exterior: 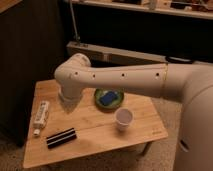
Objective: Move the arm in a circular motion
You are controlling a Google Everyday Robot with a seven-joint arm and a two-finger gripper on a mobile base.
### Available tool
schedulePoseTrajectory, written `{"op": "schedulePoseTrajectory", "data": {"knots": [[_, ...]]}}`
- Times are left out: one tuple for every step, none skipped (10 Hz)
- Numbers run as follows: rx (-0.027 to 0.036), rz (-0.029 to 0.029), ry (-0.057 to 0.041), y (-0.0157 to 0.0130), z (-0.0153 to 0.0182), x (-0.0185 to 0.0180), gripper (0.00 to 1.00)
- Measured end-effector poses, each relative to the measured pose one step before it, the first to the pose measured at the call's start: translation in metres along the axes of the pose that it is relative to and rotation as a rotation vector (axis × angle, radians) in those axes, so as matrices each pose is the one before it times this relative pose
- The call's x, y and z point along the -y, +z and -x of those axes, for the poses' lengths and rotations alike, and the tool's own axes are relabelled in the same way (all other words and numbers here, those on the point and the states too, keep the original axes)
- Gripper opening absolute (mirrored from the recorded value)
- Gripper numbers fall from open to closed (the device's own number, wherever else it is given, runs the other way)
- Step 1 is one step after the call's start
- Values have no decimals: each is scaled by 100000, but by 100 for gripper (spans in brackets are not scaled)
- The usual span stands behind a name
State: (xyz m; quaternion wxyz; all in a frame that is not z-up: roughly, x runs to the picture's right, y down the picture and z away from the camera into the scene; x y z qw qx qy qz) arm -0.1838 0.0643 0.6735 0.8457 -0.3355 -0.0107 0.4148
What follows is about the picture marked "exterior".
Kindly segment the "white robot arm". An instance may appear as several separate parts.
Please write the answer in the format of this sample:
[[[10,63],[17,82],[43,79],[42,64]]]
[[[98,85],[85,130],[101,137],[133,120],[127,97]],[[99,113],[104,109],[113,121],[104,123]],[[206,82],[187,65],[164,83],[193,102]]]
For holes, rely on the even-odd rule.
[[[213,171],[213,65],[153,64],[93,68],[77,53],[54,73],[68,103],[85,88],[117,90],[182,103],[173,171]]]

